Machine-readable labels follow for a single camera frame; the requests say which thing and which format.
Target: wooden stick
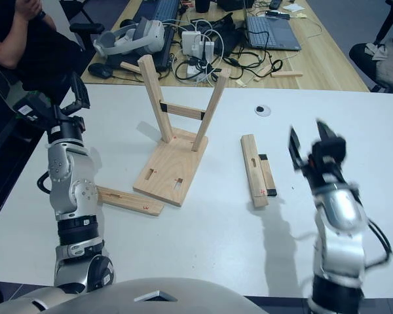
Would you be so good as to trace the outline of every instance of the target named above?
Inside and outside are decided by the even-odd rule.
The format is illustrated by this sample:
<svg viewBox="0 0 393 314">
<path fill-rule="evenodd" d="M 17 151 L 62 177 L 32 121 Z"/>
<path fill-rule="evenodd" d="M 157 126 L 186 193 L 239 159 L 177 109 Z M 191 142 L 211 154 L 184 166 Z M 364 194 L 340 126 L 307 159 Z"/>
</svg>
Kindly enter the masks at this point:
<svg viewBox="0 0 393 314">
<path fill-rule="evenodd" d="M 98 186 L 99 200 L 102 203 L 131 209 L 143 214 L 159 216 L 164 205 L 159 201 L 145 198 L 140 195 L 112 190 Z"/>
<path fill-rule="evenodd" d="M 274 178 L 272 177 L 271 167 L 269 166 L 269 160 L 266 154 L 259 155 L 261 162 L 261 169 L 265 185 L 267 186 L 268 196 L 276 196 L 276 188 Z"/>
<path fill-rule="evenodd" d="M 123 69 L 129 70 L 131 72 L 135 72 L 135 73 L 141 74 L 140 68 L 138 66 L 134 65 L 134 64 L 121 62 L 121 67 Z"/>
<path fill-rule="evenodd" d="M 214 115 L 215 108 L 217 108 L 217 104 L 224 91 L 224 86 L 227 83 L 230 74 L 231 74 L 230 69 L 222 69 L 220 75 L 218 76 L 217 84 L 215 85 L 214 91 L 211 95 L 210 102 L 208 104 L 207 110 L 204 115 L 204 119 L 202 120 L 198 133 L 196 134 L 195 137 L 194 145 L 192 146 L 192 151 L 194 152 L 198 151 L 202 138 L 205 136 L 205 133 L 207 132 L 212 116 Z"/>
<path fill-rule="evenodd" d="M 161 101 L 160 106 L 164 113 L 172 113 L 178 116 L 186 116 L 192 119 L 202 120 L 205 115 L 205 110 L 175 105 L 173 103 L 168 103 L 167 101 Z"/>
<path fill-rule="evenodd" d="M 249 179 L 253 204 L 255 207 L 268 205 L 267 187 L 263 179 L 255 137 L 253 134 L 243 135 L 240 141 L 242 142 L 244 164 Z"/>
<path fill-rule="evenodd" d="M 149 93 L 150 102 L 155 112 L 157 124 L 162 134 L 162 140 L 169 143 L 173 137 L 172 126 L 170 125 L 169 116 L 160 108 L 160 102 L 163 101 L 162 90 L 160 88 L 158 75 L 156 73 L 155 64 L 151 55 L 147 54 L 138 60 L 141 74 L 147 93 Z"/>
<path fill-rule="evenodd" d="M 263 76 L 263 75 L 265 75 L 265 74 L 267 74 L 270 70 L 271 70 L 271 67 L 272 67 L 272 65 L 271 64 L 268 64 L 266 67 L 264 67 L 262 70 L 260 70 L 258 73 L 256 73 L 256 74 L 258 74 L 258 75 L 260 75 L 260 76 Z M 263 77 L 257 77 L 257 76 L 255 76 L 255 78 L 253 79 L 254 81 L 256 81 L 256 82 L 259 82 L 261 79 L 263 79 Z"/>
<path fill-rule="evenodd" d="M 302 77 L 303 72 L 301 71 L 278 71 L 272 72 L 272 77 Z"/>
</svg>

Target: charger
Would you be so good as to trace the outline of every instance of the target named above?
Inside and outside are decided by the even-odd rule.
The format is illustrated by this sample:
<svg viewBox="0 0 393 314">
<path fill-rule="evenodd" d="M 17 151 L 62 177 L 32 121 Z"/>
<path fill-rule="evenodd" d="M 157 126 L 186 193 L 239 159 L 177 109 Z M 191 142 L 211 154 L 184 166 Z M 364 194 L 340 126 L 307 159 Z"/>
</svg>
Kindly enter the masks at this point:
<svg viewBox="0 0 393 314">
<path fill-rule="evenodd" d="M 192 56 L 192 47 L 194 44 L 201 42 L 200 31 L 183 31 L 182 32 L 182 53 L 186 56 Z"/>
</svg>

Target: person's arm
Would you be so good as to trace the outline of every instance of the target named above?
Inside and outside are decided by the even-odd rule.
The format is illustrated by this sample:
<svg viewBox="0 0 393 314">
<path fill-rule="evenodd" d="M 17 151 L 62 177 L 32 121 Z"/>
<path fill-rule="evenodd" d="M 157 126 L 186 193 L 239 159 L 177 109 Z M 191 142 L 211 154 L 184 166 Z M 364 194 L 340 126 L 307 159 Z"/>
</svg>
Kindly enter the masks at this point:
<svg viewBox="0 0 393 314">
<path fill-rule="evenodd" d="M 43 18 L 43 21 L 47 23 L 47 25 L 51 27 L 54 31 L 57 31 L 57 27 L 55 26 L 54 20 L 49 15 L 46 14 Z"/>
<path fill-rule="evenodd" d="M 39 0 L 16 0 L 12 27 L 0 42 L 0 65 L 15 69 L 22 58 L 28 35 L 28 23 L 42 10 Z"/>
</svg>

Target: person's hand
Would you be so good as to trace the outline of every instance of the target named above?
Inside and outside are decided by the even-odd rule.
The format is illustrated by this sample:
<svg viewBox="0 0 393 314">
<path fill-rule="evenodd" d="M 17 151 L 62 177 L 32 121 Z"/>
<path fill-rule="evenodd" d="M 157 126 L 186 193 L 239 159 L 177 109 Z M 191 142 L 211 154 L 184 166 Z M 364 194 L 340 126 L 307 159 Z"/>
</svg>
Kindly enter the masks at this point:
<svg viewBox="0 0 393 314">
<path fill-rule="evenodd" d="M 15 12 L 26 21 L 32 20 L 42 11 L 41 0 L 16 0 Z"/>
</svg>

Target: white table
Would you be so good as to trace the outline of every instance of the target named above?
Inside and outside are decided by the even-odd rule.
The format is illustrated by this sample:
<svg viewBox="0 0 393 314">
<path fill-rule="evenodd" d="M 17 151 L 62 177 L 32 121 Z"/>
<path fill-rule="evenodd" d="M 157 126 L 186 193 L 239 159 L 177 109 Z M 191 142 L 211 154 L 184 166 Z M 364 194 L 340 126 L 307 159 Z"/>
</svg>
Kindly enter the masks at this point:
<svg viewBox="0 0 393 314">
<path fill-rule="evenodd" d="M 132 191 L 160 137 L 143 86 L 88 86 L 91 110 L 82 110 L 84 142 L 99 170 L 96 183 Z M 210 88 L 162 88 L 167 101 L 205 108 Z M 254 112 L 268 105 L 270 117 Z M 343 170 L 360 184 L 365 210 L 393 246 L 393 95 L 310 90 L 226 89 L 210 128 L 210 141 L 182 208 L 166 205 L 150 217 L 109 205 L 100 232 L 117 281 L 142 277 L 191 277 L 252 296 L 308 296 L 316 227 L 312 197 L 288 153 L 290 125 L 302 153 L 318 138 L 321 118 L 347 140 Z M 197 131 L 197 121 L 171 117 L 172 125 Z M 254 133 L 267 153 L 279 198 L 254 210 L 240 137 Z M 51 285 L 58 243 L 48 196 L 35 185 L 47 168 L 41 139 L 0 212 L 0 281 Z M 383 249 L 365 235 L 368 258 Z M 368 298 L 393 297 L 393 261 L 370 272 Z"/>
</svg>

